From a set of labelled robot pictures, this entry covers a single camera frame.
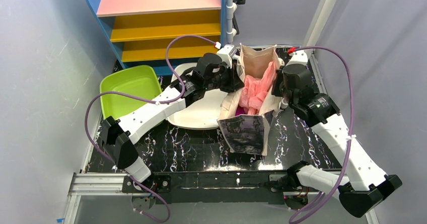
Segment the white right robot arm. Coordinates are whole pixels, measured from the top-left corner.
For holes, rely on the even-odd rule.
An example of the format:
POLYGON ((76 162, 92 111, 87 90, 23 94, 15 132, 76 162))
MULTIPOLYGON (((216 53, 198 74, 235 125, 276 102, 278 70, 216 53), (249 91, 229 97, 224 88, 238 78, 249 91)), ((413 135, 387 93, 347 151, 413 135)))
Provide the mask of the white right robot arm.
POLYGON ((276 74, 272 93, 287 97, 294 114, 326 143, 344 175, 339 177, 300 161, 276 181, 275 189, 301 186, 325 194, 332 192, 349 214, 362 217, 402 186, 401 179, 386 174, 365 152, 356 136, 350 134, 335 102, 327 94, 314 90, 311 73, 305 66, 281 66, 276 74))

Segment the pink plastic grocery bag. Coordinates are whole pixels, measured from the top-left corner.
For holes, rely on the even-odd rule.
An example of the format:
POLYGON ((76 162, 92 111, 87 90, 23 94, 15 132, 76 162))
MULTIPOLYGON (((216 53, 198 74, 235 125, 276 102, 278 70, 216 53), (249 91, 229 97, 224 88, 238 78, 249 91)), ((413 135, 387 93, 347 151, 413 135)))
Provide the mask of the pink plastic grocery bag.
POLYGON ((269 93, 273 80, 276 75, 276 65, 274 61, 269 62, 265 70, 258 70, 262 73, 260 77, 254 77, 246 74, 244 77, 244 87, 239 99, 239 107, 241 107, 246 114, 258 114, 261 106, 269 93))

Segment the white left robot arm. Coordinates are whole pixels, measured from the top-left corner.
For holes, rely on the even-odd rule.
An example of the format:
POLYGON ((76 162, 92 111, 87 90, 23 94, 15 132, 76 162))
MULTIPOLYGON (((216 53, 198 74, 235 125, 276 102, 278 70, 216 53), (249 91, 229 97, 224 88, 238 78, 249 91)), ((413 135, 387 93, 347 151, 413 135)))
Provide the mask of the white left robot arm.
POLYGON ((206 92, 218 89, 232 93, 241 89, 237 60, 234 53, 206 53, 195 67, 185 70, 151 102, 118 119, 107 117, 101 123, 101 149, 118 169, 142 183, 152 173, 134 145, 163 120, 203 99, 206 92))

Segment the purple snack bag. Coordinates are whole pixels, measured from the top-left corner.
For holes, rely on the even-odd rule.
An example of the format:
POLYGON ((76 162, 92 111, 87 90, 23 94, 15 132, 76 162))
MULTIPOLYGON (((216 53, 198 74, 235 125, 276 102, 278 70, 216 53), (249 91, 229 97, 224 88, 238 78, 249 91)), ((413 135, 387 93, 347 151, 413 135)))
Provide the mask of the purple snack bag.
POLYGON ((235 112, 235 116, 246 114, 245 109, 241 106, 238 106, 235 112))

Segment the beige canvas tote bag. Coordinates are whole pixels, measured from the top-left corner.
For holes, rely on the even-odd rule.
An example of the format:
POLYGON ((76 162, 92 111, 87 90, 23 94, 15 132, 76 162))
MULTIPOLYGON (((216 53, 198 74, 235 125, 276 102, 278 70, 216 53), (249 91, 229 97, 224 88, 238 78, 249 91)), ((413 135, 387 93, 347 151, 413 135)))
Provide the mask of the beige canvas tote bag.
MULTIPOLYGON (((277 46, 255 50, 241 45, 237 59, 236 70, 239 78, 244 82, 246 74, 254 77, 262 76, 258 70, 265 70, 269 62, 274 61, 276 70, 284 65, 284 61, 276 52, 277 46)), ((279 111, 280 97, 271 94, 269 89, 258 114, 242 114, 235 116, 242 89, 227 94, 221 104, 218 124, 224 140, 233 153, 249 155, 267 155, 268 135, 273 117, 279 111)))

